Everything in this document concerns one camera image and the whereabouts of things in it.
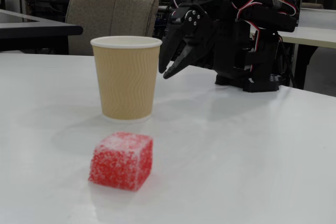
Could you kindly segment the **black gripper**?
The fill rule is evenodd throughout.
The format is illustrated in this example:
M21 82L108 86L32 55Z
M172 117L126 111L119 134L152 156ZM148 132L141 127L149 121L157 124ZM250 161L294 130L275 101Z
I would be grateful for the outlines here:
M222 31L219 26L231 21L230 0L188 0L181 4L167 22L159 73L168 79L189 65L207 61Z

